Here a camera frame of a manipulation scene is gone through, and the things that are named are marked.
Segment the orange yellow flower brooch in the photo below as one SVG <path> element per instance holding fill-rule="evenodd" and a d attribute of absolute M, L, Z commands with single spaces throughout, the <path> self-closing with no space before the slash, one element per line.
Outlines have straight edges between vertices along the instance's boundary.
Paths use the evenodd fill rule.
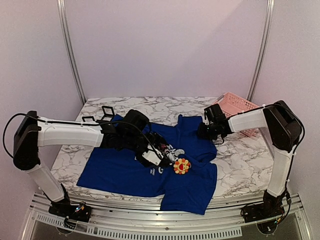
<path fill-rule="evenodd" d="M 185 175 L 191 169 L 192 164 L 185 158 L 179 158 L 173 164 L 173 171 L 177 175 Z"/>

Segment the blue printed t-shirt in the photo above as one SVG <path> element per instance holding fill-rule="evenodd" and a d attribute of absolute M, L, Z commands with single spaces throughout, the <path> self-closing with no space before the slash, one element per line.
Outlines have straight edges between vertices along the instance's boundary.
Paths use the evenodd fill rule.
<path fill-rule="evenodd" d="M 218 168 L 212 161 L 217 149 L 197 136 L 201 116 L 179 115 L 175 126 L 153 123 L 152 130 L 169 143 L 171 152 L 183 150 L 190 161 L 185 174 L 173 167 L 143 166 L 129 149 L 94 148 L 76 185 L 78 187 L 136 197 L 162 195 L 162 211 L 184 211 L 204 215 L 214 195 Z"/>

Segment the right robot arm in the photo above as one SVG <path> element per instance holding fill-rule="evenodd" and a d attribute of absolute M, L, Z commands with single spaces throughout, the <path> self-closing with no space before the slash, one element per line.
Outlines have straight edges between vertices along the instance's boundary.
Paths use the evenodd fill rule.
<path fill-rule="evenodd" d="M 262 218 L 269 218 L 278 210 L 288 190 L 293 159 L 305 133 L 303 124 L 283 100 L 229 117 L 216 103 L 204 109 L 204 118 L 208 123 L 198 125 L 197 135 L 206 140 L 250 129 L 268 130 L 273 146 L 273 167 L 258 213 Z"/>

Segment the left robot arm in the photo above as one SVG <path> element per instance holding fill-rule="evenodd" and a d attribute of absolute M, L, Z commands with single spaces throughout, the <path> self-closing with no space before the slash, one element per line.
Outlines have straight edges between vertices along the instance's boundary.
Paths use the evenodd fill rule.
<path fill-rule="evenodd" d="M 150 120 L 137 110 L 129 110 L 118 121 L 101 119 L 92 122 L 54 120 L 29 111 L 13 138 L 13 164 L 32 177 L 63 217 L 74 213 L 74 205 L 63 185 L 41 164 L 39 157 L 40 147 L 52 145 L 128 149 L 145 167 L 171 164 L 168 143 L 152 131 Z"/>

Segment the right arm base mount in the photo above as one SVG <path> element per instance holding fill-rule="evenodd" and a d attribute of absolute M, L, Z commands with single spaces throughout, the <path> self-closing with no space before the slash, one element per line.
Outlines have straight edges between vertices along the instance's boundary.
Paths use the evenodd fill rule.
<path fill-rule="evenodd" d="M 241 208 L 240 215 L 244 218 L 245 223 L 278 216 L 275 224 L 279 224 L 287 217 L 281 200 L 264 200 L 259 204 L 248 203 Z"/>

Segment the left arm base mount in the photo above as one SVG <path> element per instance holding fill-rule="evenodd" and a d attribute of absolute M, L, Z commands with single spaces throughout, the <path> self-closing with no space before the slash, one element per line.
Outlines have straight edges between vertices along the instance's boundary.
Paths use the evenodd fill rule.
<path fill-rule="evenodd" d="M 83 201 L 71 204 L 68 200 L 61 200 L 59 202 L 51 202 L 48 212 L 55 216 L 88 223 L 91 218 L 92 208 Z"/>

